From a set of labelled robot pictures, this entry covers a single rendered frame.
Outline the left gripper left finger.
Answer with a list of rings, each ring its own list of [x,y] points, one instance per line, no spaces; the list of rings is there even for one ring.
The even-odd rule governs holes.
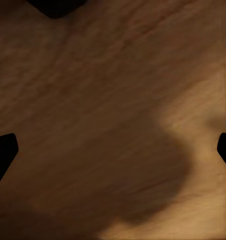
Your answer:
[[[0,136],[0,181],[19,151],[14,133]]]

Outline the digital camera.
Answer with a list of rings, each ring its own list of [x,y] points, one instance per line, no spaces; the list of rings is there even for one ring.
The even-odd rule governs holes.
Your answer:
[[[49,18],[56,20],[81,7],[88,0],[27,0]]]

